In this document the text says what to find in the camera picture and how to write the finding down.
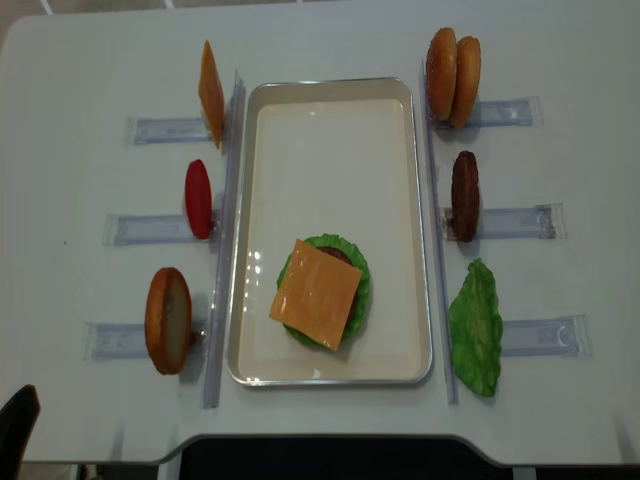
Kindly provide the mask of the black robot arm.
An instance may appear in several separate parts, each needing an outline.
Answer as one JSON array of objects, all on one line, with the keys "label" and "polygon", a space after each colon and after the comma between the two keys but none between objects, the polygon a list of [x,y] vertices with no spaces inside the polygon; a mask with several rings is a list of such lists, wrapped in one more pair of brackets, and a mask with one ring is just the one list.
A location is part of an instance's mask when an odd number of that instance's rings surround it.
[{"label": "black robot arm", "polygon": [[1,409],[1,479],[17,479],[41,407],[34,385],[18,390]]}]

